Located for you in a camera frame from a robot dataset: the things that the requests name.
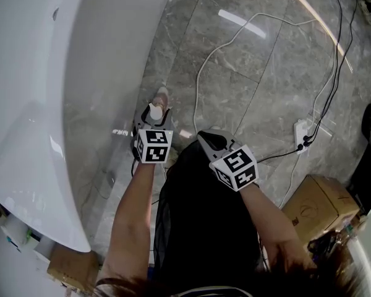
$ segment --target forearm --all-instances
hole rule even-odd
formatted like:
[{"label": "forearm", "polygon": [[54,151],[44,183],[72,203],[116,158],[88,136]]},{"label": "forearm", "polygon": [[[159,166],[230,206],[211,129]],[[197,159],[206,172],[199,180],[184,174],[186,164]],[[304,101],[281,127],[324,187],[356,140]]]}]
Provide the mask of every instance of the forearm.
[{"label": "forearm", "polygon": [[285,214],[254,184],[243,188],[241,196],[263,243],[283,243],[298,239]]},{"label": "forearm", "polygon": [[115,214],[105,277],[147,276],[154,164],[139,164]]}]

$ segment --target cardboard box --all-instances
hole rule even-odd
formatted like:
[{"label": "cardboard box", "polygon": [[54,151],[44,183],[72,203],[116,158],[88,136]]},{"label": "cardboard box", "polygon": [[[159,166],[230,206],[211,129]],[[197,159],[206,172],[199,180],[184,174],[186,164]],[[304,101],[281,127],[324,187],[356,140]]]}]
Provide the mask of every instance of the cardboard box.
[{"label": "cardboard box", "polygon": [[358,211],[339,181],[317,175],[308,175],[283,208],[303,245],[329,230],[342,230]]},{"label": "cardboard box", "polygon": [[99,263],[95,252],[81,253],[55,244],[47,273],[70,286],[92,293]]}]

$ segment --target power strip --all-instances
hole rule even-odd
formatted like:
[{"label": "power strip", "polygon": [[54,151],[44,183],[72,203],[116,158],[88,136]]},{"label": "power strip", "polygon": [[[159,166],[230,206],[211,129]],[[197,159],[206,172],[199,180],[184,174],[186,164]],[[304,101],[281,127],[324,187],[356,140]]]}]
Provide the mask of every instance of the power strip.
[{"label": "power strip", "polygon": [[[304,145],[304,136],[308,135],[308,122],[306,120],[298,120],[294,123],[294,137],[296,139],[296,147],[301,144]],[[304,146],[301,151],[297,151],[297,154],[304,153],[308,148]]]}]

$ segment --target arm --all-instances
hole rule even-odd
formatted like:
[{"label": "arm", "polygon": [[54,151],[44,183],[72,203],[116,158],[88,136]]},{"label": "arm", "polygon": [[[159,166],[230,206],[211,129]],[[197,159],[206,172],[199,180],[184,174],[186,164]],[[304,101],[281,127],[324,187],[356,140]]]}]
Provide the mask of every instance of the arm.
[{"label": "arm", "polygon": [[154,164],[138,165],[118,205],[102,268],[104,278],[147,279],[154,168]]},{"label": "arm", "polygon": [[295,262],[304,264],[306,267],[313,267],[313,262],[302,248],[290,220],[264,195],[260,188],[255,184],[250,184],[240,193],[262,244],[267,250],[270,264],[273,265],[276,262],[280,250],[284,256],[286,268]]}]

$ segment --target white bathtub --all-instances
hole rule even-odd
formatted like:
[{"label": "white bathtub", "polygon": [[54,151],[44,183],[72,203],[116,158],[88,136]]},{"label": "white bathtub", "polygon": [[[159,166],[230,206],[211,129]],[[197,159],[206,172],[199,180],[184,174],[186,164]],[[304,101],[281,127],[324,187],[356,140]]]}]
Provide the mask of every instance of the white bathtub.
[{"label": "white bathtub", "polygon": [[90,250],[82,189],[128,148],[111,133],[130,130],[165,4],[0,0],[0,203],[72,249]]}]

